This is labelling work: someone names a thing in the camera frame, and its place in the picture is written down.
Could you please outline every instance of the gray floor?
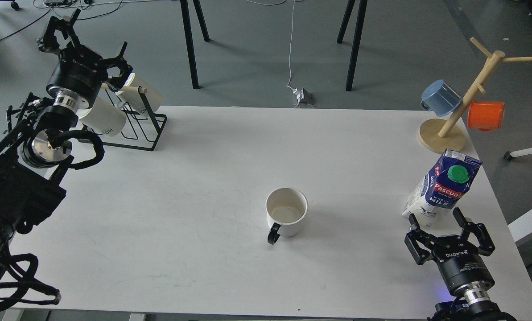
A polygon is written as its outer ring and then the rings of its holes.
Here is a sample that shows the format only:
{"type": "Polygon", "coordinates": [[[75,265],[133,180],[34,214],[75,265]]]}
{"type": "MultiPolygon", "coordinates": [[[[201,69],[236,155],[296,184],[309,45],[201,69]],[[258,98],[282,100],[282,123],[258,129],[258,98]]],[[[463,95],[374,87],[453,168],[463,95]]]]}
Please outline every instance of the gray floor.
{"type": "MultiPolygon", "coordinates": [[[[19,4],[23,10],[15,12],[0,2],[0,38],[45,13],[29,1],[19,0],[19,4]]],[[[418,110],[422,91],[437,79],[445,79],[463,94],[485,59],[468,41],[471,36],[490,51],[504,51],[507,57],[532,56],[532,16],[528,16],[523,2],[370,1],[353,91],[348,93],[345,78],[354,21],[345,42],[335,43],[345,4],[345,0],[296,3],[291,85],[313,93],[314,108],[418,110]]],[[[128,41],[127,61],[165,96],[164,104],[291,108],[293,94],[285,85],[289,78],[292,5],[290,0],[279,6],[259,6],[244,0],[203,0],[213,39],[209,43],[203,42],[191,10],[203,87],[200,90],[193,90],[190,84],[178,1],[124,4],[109,16],[78,22],[75,29],[80,41],[103,57],[115,56],[121,43],[128,41]]],[[[116,4],[95,6],[82,12],[80,18],[115,7],[116,4]]],[[[69,15],[72,10],[56,11],[69,15]]],[[[1,120],[6,106],[17,106],[29,92],[45,95],[56,57],[40,53],[33,40],[40,36],[48,19],[0,43],[1,120]]],[[[470,135],[510,223],[532,208],[532,155],[512,162],[502,159],[508,150],[532,147],[532,62],[502,64],[484,87],[487,93],[479,99],[506,102],[506,118],[500,130],[470,130],[470,135]]],[[[0,122],[0,138],[3,130],[5,123],[0,122]]],[[[530,264],[532,240],[519,250],[525,264],[530,264]]],[[[45,317],[46,313],[34,311],[26,313],[22,320],[43,321],[45,317]]],[[[150,317],[166,319],[164,315],[150,317]]],[[[78,319],[128,317],[70,312],[54,312],[50,316],[51,321],[78,319]]]]}

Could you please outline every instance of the white table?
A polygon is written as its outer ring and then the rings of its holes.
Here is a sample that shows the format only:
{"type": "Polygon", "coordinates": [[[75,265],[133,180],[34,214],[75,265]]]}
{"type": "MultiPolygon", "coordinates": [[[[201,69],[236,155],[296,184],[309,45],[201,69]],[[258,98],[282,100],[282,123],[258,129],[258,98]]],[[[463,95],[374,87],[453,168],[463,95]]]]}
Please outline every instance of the white table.
{"type": "MultiPolygon", "coordinates": [[[[99,165],[68,172],[60,207],[12,243],[61,290],[46,309],[425,319],[453,299],[436,264],[417,266],[403,242],[406,197],[439,157],[417,137],[432,114],[159,112],[169,123],[155,152],[106,148],[99,165]],[[264,202],[284,186],[301,189],[310,209],[298,235],[272,246],[264,202]]],[[[477,157],[469,137],[463,152],[477,157]]],[[[496,245],[484,258],[496,281],[488,294],[532,320],[532,283],[483,169],[458,205],[496,245]]],[[[453,219],[428,230],[459,231],[453,219]]]]}

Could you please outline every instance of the wooden mug stand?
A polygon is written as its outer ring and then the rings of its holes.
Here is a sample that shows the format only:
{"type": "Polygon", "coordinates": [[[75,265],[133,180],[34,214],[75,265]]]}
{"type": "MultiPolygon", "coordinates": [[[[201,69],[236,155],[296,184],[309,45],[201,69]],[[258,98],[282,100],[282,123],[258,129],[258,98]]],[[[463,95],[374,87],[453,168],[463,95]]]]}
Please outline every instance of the wooden mug stand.
{"type": "Polygon", "coordinates": [[[488,57],[482,71],[476,77],[476,80],[470,86],[470,89],[462,98],[462,103],[458,106],[450,116],[449,120],[440,118],[433,118],[425,121],[419,129],[419,138],[428,149],[439,154],[443,153],[446,148],[460,151],[466,144],[466,137],[464,132],[457,126],[454,126],[458,119],[462,117],[464,112],[468,109],[470,104],[474,101],[478,93],[486,93],[484,90],[484,83],[498,68],[501,62],[518,62],[518,61],[532,61],[532,57],[515,57],[505,58],[506,54],[502,51],[496,50],[490,53],[482,44],[480,44],[474,37],[470,41],[480,49],[482,53],[488,57]]]}

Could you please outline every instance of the white mug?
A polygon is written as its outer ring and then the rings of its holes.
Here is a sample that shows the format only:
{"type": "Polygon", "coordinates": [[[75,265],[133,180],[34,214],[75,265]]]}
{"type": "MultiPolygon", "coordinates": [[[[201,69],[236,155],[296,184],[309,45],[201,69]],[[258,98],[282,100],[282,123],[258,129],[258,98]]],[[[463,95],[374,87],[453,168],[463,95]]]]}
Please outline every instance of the white mug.
{"type": "Polygon", "coordinates": [[[127,116],[123,110],[115,108],[99,97],[93,103],[93,107],[79,109],[76,115],[82,124],[92,128],[96,133],[108,137],[119,134],[127,122],[127,116]]]}
{"type": "Polygon", "coordinates": [[[298,234],[307,213],[307,199],[298,189],[284,187],[272,191],[266,199],[268,213],[268,243],[276,244],[280,236],[298,234]]]}
{"type": "MultiPolygon", "coordinates": [[[[159,107],[161,107],[163,101],[162,95],[153,87],[151,87],[146,81],[137,76],[136,73],[131,73],[131,75],[129,75],[129,78],[125,81],[125,86],[142,87],[147,89],[145,96],[147,97],[147,101],[149,102],[153,112],[156,112],[159,107]]],[[[149,113],[147,112],[145,104],[143,104],[143,100],[141,99],[139,93],[134,91],[118,91],[115,94],[121,100],[128,102],[129,106],[131,106],[133,110],[137,111],[142,116],[149,116],[149,113]]]]}

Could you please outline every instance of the milk carton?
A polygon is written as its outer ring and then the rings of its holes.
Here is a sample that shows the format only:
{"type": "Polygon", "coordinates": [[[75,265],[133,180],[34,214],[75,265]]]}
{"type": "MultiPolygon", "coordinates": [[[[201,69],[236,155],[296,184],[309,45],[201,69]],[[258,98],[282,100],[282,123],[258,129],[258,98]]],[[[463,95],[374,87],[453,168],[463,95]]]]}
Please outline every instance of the milk carton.
{"type": "Polygon", "coordinates": [[[482,162],[447,149],[410,194],[403,217],[413,213],[421,226],[432,227],[470,189],[482,162]]]}

